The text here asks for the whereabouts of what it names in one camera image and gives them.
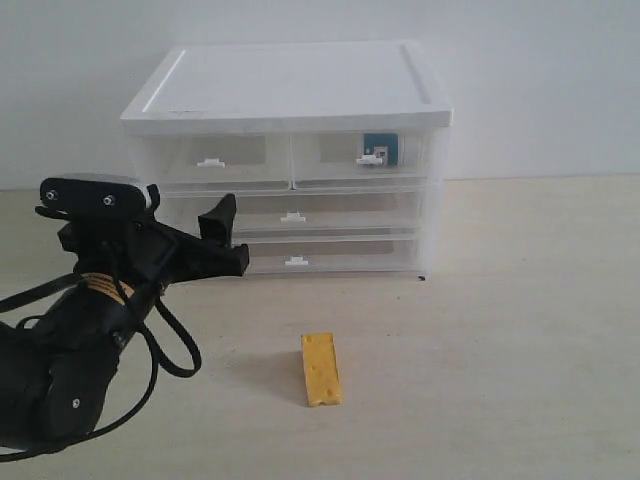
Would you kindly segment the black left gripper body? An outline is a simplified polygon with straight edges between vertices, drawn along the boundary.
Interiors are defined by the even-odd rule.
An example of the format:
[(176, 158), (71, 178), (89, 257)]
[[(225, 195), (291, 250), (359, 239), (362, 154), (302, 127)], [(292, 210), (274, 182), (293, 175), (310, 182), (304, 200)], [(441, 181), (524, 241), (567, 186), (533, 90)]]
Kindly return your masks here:
[(131, 287), (165, 288), (200, 278), (200, 266), (185, 249), (187, 237), (144, 212), (57, 211), (55, 217), (65, 222), (58, 238), (77, 256), (73, 271), (84, 280), (105, 275)]

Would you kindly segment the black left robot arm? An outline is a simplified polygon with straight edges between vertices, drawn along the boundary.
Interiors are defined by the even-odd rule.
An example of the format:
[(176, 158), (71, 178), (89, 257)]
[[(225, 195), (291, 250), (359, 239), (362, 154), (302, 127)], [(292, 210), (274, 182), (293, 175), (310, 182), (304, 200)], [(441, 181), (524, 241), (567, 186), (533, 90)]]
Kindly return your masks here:
[(153, 208), (39, 208), (64, 221), (59, 240), (77, 261), (69, 274), (1, 303), (7, 312), (54, 298), (46, 312), (1, 328), (1, 443), (11, 456), (102, 436), (106, 394), (135, 335), (149, 349), (153, 373), (190, 378), (200, 370), (195, 340), (162, 295), (174, 283), (244, 274), (249, 249), (231, 240), (236, 211), (235, 197), (224, 196), (191, 235), (160, 223)]

